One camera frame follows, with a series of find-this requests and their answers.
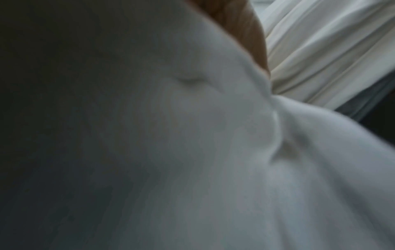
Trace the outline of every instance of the draped white fabric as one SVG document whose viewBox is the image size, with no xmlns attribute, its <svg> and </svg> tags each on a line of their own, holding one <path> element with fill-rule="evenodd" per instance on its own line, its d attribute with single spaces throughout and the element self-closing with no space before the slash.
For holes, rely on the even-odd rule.
<svg viewBox="0 0 395 250">
<path fill-rule="evenodd" d="M 0 196 L 3 249 L 394 249 L 393 149 L 272 95 L 184 3 L 25 4 L 0 10 L 0 163 L 32 172 Z"/>
<path fill-rule="evenodd" d="M 256 8 L 273 92 L 336 109 L 395 69 L 395 2 L 276 0 Z"/>
</svg>

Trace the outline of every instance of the white cloth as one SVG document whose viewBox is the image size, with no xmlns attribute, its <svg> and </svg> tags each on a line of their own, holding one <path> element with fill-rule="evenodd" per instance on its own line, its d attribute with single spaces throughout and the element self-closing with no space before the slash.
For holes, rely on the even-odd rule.
<svg viewBox="0 0 395 250">
<path fill-rule="evenodd" d="M 0 10 L 0 165 L 31 172 L 0 196 L 3 249 L 394 249 L 392 148 L 273 96 L 179 1 L 84 3 Z"/>
<path fill-rule="evenodd" d="M 395 1 L 276 0 L 256 12 L 275 94 L 334 110 L 395 69 Z"/>
</svg>

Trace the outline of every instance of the skin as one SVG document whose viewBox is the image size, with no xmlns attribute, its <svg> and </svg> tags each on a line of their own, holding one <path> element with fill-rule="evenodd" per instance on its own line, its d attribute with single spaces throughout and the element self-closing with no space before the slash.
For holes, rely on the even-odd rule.
<svg viewBox="0 0 395 250">
<path fill-rule="evenodd" d="M 269 75 L 263 28 L 249 0 L 187 0 L 246 49 Z"/>
</svg>

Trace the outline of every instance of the wrinkled fabric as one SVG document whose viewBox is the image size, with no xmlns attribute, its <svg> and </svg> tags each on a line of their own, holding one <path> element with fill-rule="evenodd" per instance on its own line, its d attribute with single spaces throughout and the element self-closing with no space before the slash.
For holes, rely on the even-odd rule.
<svg viewBox="0 0 395 250">
<path fill-rule="evenodd" d="M 276 0 L 256 9 L 273 92 L 335 110 L 395 69 L 395 2 Z"/>
<path fill-rule="evenodd" d="M 394 150 L 184 3 L 26 3 L 0 9 L 3 249 L 394 249 Z"/>
</svg>

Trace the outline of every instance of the white fabric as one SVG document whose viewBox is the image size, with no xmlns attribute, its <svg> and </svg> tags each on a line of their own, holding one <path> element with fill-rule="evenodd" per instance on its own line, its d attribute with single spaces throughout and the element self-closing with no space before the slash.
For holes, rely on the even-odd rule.
<svg viewBox="0 0 395 250">
<path fill-rule="evenodd" d="M 1 10 L 20 32 L 1 40 L 19 52 L 4 51 L 2 80 L 20 87 L 1 165 L 34 171 L 1 196 L 4 249 L 394 248 L 393 149 L 273 96 L 185 4 L 34 6 L 29 19 Z"/>
<path fill-rule="evenodd" d="M 334 110 L 395 69 L 395 1 L 276 0 L 256 12 L 275 94 Z"/>
</svg>

